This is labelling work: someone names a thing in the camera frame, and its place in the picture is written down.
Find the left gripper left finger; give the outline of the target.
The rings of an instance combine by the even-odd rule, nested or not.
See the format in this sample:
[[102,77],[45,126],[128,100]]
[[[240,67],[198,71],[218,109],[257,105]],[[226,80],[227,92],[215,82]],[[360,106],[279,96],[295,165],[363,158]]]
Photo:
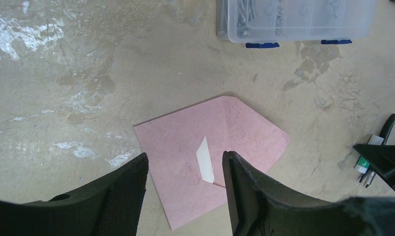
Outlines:
[[0,236],[134,236],[149,160],[141,153],[118,169],[48,201],[0,200]]

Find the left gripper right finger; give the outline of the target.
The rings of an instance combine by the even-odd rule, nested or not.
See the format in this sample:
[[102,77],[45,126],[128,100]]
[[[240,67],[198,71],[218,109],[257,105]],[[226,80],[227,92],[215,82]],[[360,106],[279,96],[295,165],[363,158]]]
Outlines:
[[234,151],[222,167],[235,236],[395,236],[395,197],[314,198],[269,177]]

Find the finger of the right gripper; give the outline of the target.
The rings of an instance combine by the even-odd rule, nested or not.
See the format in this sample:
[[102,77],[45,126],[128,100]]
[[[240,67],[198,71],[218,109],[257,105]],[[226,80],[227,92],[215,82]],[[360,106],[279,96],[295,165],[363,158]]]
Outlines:
[[370,163],[376,174],[395,191],[395,145],[356,144],[353,148]]

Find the pink envelope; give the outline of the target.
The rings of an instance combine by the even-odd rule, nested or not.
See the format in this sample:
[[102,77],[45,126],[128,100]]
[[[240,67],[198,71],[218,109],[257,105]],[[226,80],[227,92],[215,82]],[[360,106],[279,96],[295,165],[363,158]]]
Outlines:
[[236,97],[220,96],[134,127],[170,228],[226,203],[222,156],[235,151],[266,172],[289,135]]

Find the lined paper letter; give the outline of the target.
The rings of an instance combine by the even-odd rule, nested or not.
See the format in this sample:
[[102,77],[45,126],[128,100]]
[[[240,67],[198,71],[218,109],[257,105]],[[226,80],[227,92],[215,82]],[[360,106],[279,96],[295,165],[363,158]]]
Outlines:
[[207,137],[203,138],[200,146],[198,147],[196,151],[196,157],[197,157],[202,180],[210,184],[213,184],[215,178],[214,178],[214,172],[213,172]]

